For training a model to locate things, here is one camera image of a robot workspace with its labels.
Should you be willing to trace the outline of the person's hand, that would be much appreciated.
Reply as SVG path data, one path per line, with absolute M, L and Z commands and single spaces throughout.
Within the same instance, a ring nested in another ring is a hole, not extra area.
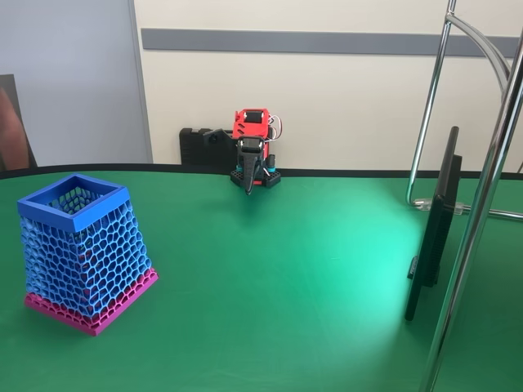
M 30 166 L 30 159 L 25 130 L 3 88 L 0 111 L 0 148 L 3 166 L 6 170 L 27 169 Z

